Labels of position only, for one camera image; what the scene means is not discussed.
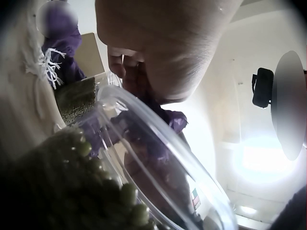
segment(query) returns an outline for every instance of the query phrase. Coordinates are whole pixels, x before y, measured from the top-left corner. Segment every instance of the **purple cloth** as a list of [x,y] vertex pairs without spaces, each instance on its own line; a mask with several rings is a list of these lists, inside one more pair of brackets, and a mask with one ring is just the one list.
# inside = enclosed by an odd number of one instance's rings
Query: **purple cloth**
[[[186,116],[182,112],[164,110],[151,97],[147,96],[142,100],[149,106],[159,117],[161,117],[170,128],[179,134],[188,124]],[[147,152],[151,156],[157,157],[158,160],[167,160],[169,150],[161,140],[153,133],[148,125],[143,122],[137,114],[132,111],[123,111],[117,117],[111,118],[111,123],[119,131],[121,136],[129,138],[130,141],[140,141],[146,145]],[[108,131],[102,131],[107,146],[119,142],[118,136],[111,128]]]
[[56,69],[58,77],[64,84],[70,84],[85,78],[83,71],[74,59],[75,50],[81,45],[82,37],[72,17],[61,7],[49,7],[46,12],[47,36],[42,46],[45,53],[49,48],[54,48],[66,53],[65,58],[53,52],[51,61],[61,63]]

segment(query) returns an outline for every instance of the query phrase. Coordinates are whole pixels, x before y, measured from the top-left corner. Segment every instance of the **white fringe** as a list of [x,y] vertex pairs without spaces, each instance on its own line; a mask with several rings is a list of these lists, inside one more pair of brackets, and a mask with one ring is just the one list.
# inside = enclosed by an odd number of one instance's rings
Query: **white fringe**
[[33,74],[36,74],[39,78],[45,78],[52,83],[52,86],[54,89],[56,89],[56,84],[57,82],[59,85],[63,84],[63,81],[58,78],[57,73],[55,72],[56,68],[60,69],[60,64],[61,63],[55,63],[51,61],[51,53],[56,52],[59,53],[63,58],[65,58],[66,53],[62,53],[56,49],[49,48],[46,51],[46,54],[41,52],[40,56],[38,57],[38,61],[36,63],[36,68],[35,69],[40,69],[39,73],[35,71],[33,68],[26,68],[26,72],[31,72]]

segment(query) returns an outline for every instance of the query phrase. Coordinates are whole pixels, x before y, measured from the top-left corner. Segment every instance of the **hand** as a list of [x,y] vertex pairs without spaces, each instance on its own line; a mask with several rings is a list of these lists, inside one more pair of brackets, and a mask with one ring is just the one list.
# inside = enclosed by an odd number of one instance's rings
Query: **hand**
[[108,60],[110,70],[123,79],[124,89],[138,98],[142,98],[146,92],[152,92],[141,53],[108,47]]
[[241,2],[96,0],[97,33],[108,45],[110,69],[124,82],[139,79],[135,67],[144,62],[140,74],[155,97],[180,101],[198,86]]

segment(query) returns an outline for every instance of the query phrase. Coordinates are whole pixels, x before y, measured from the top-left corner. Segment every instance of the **plastic lid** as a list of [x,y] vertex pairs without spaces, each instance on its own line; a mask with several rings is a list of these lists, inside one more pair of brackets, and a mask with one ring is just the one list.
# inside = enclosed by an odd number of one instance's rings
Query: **plastic lid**
[[102,140],[99,158],[120,184],[137,186],[155,219],[172,229],[237,229],[221,186],[156,113],[112,85],[101,87],[97,99],[79,125],[99,120],[93,130]]

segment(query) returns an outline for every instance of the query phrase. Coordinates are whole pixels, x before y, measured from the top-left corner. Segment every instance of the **bright light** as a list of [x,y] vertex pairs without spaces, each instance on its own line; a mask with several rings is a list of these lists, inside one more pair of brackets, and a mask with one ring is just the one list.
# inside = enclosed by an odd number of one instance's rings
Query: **bright light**
[[241,206],[241,210],[249,215],[253,215],[257,212],[257,210],[245,206]]
[[293,162],[287,159],[282,149],[245,146],[242,166],[262,173],[283,173],[292,169]]
[[237,173],[253,183],[272,183],[290,174],[297,160],[290,161],[282,151],[277,138],[251,138],[234,152]]

